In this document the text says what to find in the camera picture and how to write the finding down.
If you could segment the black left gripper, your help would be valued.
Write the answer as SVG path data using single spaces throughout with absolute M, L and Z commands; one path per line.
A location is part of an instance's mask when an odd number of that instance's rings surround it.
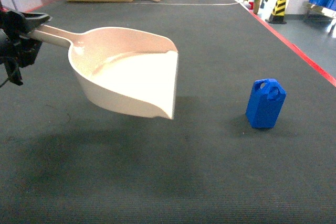
M 6 82 L 23 84 L 20 69 L 35 63 L 42 42 L 28 33 L 51 20 L 45 13 L 21 13 L 1 10 L 1 64 L 7 72 Z

